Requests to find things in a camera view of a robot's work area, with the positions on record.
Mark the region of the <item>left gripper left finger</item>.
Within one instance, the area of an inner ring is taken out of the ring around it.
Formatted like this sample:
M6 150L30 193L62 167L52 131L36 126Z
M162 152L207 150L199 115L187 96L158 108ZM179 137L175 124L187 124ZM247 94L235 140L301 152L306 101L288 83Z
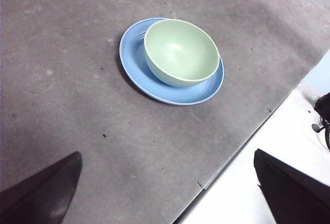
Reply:
M83 162L76 151L1 191L1 223L62 223Z

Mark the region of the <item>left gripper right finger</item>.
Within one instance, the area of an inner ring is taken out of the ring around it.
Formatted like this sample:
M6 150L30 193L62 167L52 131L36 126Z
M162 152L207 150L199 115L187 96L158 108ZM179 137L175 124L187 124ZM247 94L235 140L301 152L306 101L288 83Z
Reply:
M276 223L329 223L329 186L257 149L259 187Z

